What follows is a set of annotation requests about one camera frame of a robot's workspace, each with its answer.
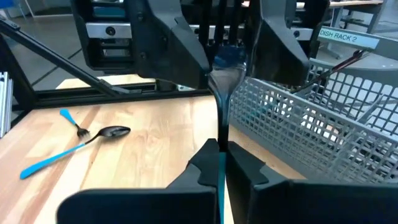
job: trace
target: spoon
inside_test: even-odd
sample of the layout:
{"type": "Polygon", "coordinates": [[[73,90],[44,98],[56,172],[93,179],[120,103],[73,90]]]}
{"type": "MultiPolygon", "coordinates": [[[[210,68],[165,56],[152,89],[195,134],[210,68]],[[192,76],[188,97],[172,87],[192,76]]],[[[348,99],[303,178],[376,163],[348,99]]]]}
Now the spoon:
{"type": "Polygon", "coordinates": [[[29,177],[30,175],[36,173],[37,171],[43,169],[44,167],[47,167],[48,165],[50,165],[51,163],[55,162],[56,160],[62,158],[63,156],[66,156],[66,155],[70,154],[71,152],[74,152],[77,149],[94,141],[98,136],[102,136],[102,137],[106,137],[106,138],[116,138],[116,137],[121,137],[121,136],[128,134],[130,132],[130,130],[131,130],[130,128],[124,127],[124,126],[110,126],[110,127],[103,128],[100,131],[98,131],[98,134],[96,134],[93,138],[91,138],[87,142],[84,142],[78,146],[75,146],[69,150],[66,150],[65,152],[61,152],[58,155],[55,155],[48,159],[45,159],[41,162],[38,162],[38,163],[31,165],[30,167],[24,169],[21,172],[19,178],[21,180],[23,180],[23,179],[29,177]]]}

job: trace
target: fork handle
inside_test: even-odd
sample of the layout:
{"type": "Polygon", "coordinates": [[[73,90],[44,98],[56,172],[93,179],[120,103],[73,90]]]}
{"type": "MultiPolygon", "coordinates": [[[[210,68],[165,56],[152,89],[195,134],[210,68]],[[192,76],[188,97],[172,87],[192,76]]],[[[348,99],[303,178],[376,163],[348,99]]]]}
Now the fork handle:
{"type": "Polygon", "coordinates": [[[60,110],[60,115],[62,115],[64,118],[66,118],[68,121],[70,121],[72,124],[76,125],[75,120],[70,116],[69,110],[68,109],[61,109],[60,110]]]}
{"type": "Polygon", "coordinates": [[[23,179],[29,177],[30,175],[36,173],[37,171],[43,169],[44,167],[50,165],[52,162],[56,161],[57,159],[59,159],[59,158],[61,158],[61,157],[63,157],[63,156],[66,156],[67,154],[69,154],[69,153],[71,153],[71,152],[74,152],[74,151],[76,151],[77,149],[79,149],[79,148],[81,148],[81,147],[83,147],[83,146],[85,146],[85,145],[86,145],[85,143],[82,143],[82,144],[80,144],[80,145],[78,145],[78,146],[75,146],[75,147],[69,149],[69,150],[66,150],[65,152],[62,152],[62,153],[60,153],[60,154],[58,154],[58,155],[55,155],[55,156],[50,157],[50,158],[48,158],[48,159],[45,159],[45,160],[43,160],[43,161],[41,161],[41,162],[38,162],[38,163],[36,163],[36,164],[33,164],[33,165],[31,165],[30,167],[24,169],[24,170],[21,172],[21,174],[19,175],[19,178],[20,178],[21,180],[23,180],[23,179]]]}

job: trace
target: wire grid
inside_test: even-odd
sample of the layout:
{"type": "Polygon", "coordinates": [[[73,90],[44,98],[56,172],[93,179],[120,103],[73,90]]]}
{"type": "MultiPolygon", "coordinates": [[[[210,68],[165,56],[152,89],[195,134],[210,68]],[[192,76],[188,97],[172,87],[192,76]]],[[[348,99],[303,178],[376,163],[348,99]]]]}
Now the wire grid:
{"type": "Polygon", "coordinates": [[[232,97],[231,123],[307,178],[398,182],[396,140],[269,83],[245,80],[232,97]]]}
{"type": "MultiPolygon", "coordinates": [[[[307,79],[328,69],[330,66],[314,63],[307,79]]],[[[398,140],[398,88],[395,86],[343,70],[318,82],[304,98],[398,140]]]]}

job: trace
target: dish rack label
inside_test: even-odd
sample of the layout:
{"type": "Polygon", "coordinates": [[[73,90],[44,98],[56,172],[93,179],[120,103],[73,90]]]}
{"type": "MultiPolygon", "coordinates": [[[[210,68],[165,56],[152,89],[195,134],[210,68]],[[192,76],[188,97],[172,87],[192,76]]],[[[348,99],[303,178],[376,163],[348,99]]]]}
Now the dish rack label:
{"type": "Polygon", "coordinates": [[[366,49],[375,49],[379,43],[379,39],[364,37],[361,35],[349,34],[346,32],[327,29],[324,27],[321,29],[319,37],[338,42],[343,42],[346,44],[356,45],[359,47],[364,47],[366,49]]]}

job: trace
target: wooden tabletop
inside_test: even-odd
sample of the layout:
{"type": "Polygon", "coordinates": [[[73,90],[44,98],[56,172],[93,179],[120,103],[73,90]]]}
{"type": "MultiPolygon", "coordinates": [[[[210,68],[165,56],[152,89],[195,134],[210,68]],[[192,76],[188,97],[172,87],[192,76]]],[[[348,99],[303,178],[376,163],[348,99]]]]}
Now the wooden tabletop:
{"type": "MultiPolygon", "coordinates": [[[[110,83],[150,82],[137,76],[105,77],[110,83]]],[[[77,79],[60,87],[83,86],[77,79]]],[[[60,108],[33,110],[0,140],[0,223],[54,224],[58,205],[81,189],[166,187],[208,138],[216,138],[212,96],[137,101],[69,108],[91,134],[110,125],[131,132],[116,142],[101,139],[42,171],[20,180],[26,167],[79,143],[76,129],[60,108]]],[[[298,172],[230,127],[229,138],[277,172],[302,179],[298,172]]],[[[233,223],[226,195],[225,223],[233,223]]]]}
{"type": "MultiPolygon", "coordinates": [[[[242,5],[248,7],[250,1],[245,1],[242,5]]],[[[331,2],[330,7],[343,7],[343,6],[357,6],[365,4],[382,4],[383,0],[362,0],[362,1],[341,1],[341,2],[331,2]]],[[[298,2],[297,8],[304,8],[304,2],[298,2]]]]}

